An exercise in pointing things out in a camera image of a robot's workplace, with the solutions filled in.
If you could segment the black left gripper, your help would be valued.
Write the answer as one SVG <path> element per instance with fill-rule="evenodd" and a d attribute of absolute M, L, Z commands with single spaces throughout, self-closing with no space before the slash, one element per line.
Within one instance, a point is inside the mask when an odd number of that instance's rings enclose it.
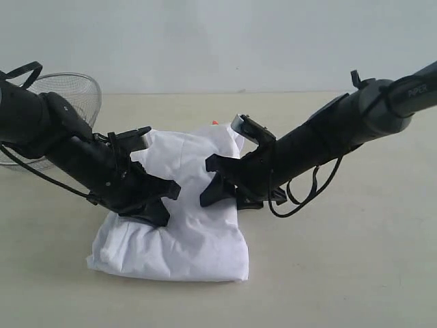
<path fill-rule="evenodd" d="M 121 175 L 94 186 L 88 200 L 120 217 L 159 228 L 167 226 L 170 218 L 161 199 L 177 200 L 180 191 L 176 181 L 153 176 L 136 161 Z"/>

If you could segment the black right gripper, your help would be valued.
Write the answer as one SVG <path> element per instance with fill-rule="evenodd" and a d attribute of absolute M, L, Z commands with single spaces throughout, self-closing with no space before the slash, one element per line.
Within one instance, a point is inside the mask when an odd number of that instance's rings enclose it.
<path fill-rule="evenodd" d="M 217 173 L 200 195 L 201 207 L 233 200 L 238 209 L 260 209 L 269 197 L 285 202 L 281 186 L 290 180 L 289 143 L 258 147 L 241 159 L 213 154 L 205 165 Z"/>

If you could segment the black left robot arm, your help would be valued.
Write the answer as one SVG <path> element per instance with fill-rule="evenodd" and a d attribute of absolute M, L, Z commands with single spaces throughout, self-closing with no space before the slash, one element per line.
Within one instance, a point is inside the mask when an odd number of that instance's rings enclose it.
<path fill-rule="evenodd" d="M 1 82 L 1 151 L 44 157 L 88 188 L 88 202 L 155 227 L 168 224 L 162 199 L 176 200 L 180 186 L 146 172 L 133 152 L 146 149 L 146 126 L 124 133 L 94 133 L 74 107 L 54 92 L 34 94 Z"/>

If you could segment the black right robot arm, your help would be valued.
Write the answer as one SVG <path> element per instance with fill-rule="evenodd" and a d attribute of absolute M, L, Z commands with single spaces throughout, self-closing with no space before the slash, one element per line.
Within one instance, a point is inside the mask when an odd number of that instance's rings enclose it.
<path fill-rule="evenodd" d="M 240 159 L 213 154 L 206 170 L 214 173 L 199 197 L 201 206 L 235 198 L 237 207 L 260 209 L 264 202 L 281 205 L 291 201 L 299 211 L 325 188 L 312 178 L 303 201 L 291 192 L 291 181 L 343 157 L 364 143 L 403 131 L 415 113 L 436 106 L 436 64 L 396 81 L 365 79 L 351 73 L 356 91 L 334 98 L 306 122 L 277 139 L 267 128 L 247 115 L 237 115 L 231 129 L 257 144 Z"/>

